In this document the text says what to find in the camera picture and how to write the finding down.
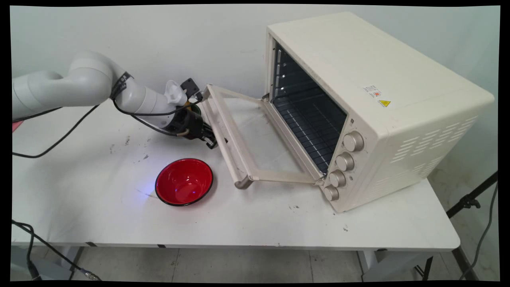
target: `cream toaster oven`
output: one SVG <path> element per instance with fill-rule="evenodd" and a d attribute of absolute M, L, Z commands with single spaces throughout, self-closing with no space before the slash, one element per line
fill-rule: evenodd
<path fill-rule="evenodd" d="M 426 178 L 494 100 L 350 12 L 269 26 L 265 59 L 261 99 L 204 92 L 234 184 L 317 185 L 338 212 Z"/>

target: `robotic arm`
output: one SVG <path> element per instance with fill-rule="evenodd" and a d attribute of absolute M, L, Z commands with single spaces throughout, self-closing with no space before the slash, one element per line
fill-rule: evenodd
<path fill-rule="evenodd" d="M 58 107 L 95 106 L 108 98 L 127 113 L 169 113 L 184 106 L 196 92 L 198 89 L 184 93 L 180 86 L 169 81 L 165 94 L 157 93 L 137 84 L 109 58 L 85 51 L 76 54 L 65 78 L 55 72 L 39 71 L 12 79 L 12 118 L 15 120 Z M 172 133 L 188 130 L 186 138 L 207 141 L 209 148 L 216 146 L 211 127 L 191 109 L 138 118 Z"/>

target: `bowl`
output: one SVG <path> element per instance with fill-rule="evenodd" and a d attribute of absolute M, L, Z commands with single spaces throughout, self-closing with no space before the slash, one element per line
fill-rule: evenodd
<path fill-rule="evenodd" d="M 207 163 L 183 158 L 167 165 L 156 179 L 156 195 L 173 206 L 185 206 L 202 199 L 211 189 L 213 172 Z"/>

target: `black border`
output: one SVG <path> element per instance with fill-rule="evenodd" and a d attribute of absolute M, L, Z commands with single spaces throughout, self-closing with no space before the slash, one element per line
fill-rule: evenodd
<path fill-rule="evenodd" d="M 174 163 L 174 162 L 176 162 L 176 161 L 183 160 L 183 159 L 196 159 L 196 160 L 198 160 L 198 161 L 203 162 L 203 163 L 204 163 L 204 164 L 205 164 L 205 165 L 209 168 L 209 170 L 211 171 L 211 177 L 212 177 L 212 179 L 211 179 L 211 185 L 209 185 L 209 188 L 207 189 L 207 191 L 206 191 L 206 192 L 205 192 L 205 193 L 204 193 L 201 197 L 199 197 L 198 199 L 196 199 L 195 201 L 192 201 L 192 202 L 189 202 L 189 203 L 185 203 L 185 204 L 173 204 L 173 203 L 166 202 L 166 201 L 164 201 L 164 200 L 163 200 L 163 199 L 159 196 L 159 194 L 158 194 L 157 185 L 158 185 L 158 179 L 159 179 L 159 176 L 160 176 L 160 175 L 161 175 L 161 173 L 165 170 L 165 168 L 167 168 L 169 165 L 171 165 L 172 163 Z M 158 176 L 156 177 L 156 181 L 154 182 L 154 191 L 155 191 L 155 193 L 156 193 L 156 196 L 158 196 L 158 198 L 159 198 L 161 201 L 163 201 L 164 203 L 166 203 L 166 204 L 168 204 L 168 205 L 171 205 L 171 206 L 186 206 L 186 205 L 193 204 L 193 203 L 195 203 L 195 202 L 199 201 L 200 199 L 204 198 L 204 196 L 206 196 L 206 195 L 209 193 L 209 191 L 211 190 L 211 187 L 213 186 L 213 182 L 214 182 L 214 174 L 213 174 L 213 170 L 211 169 L 211 167 L 210 167 L 210 166 L 209 166 L 206 162 L 204 162 L 203 160 L 200 160 L 200 159 L 198 159 L 198 158 L 186 157 L 186 158 L 181 158 L 181 159 L 175 160 L 175 161 L 173 161 L 173 162 L 171 162 L 171 163 L 167 164 L 167 165 L 166 165 L 166 166 L 165 166 L 165 167 L 164 167 L 164 168 L 160 171 L 160 173 L 159 173 L 159 174 L 158 174 Z"/>

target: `open oven door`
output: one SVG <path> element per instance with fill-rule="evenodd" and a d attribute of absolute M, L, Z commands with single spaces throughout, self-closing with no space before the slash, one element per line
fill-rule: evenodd
<path fill-rule="evenodd" d="M 275 129 L 263 100 L 211 84 L 203 96 L 204 112 L 237 188 L 256 180 L 316 182 Z"/>

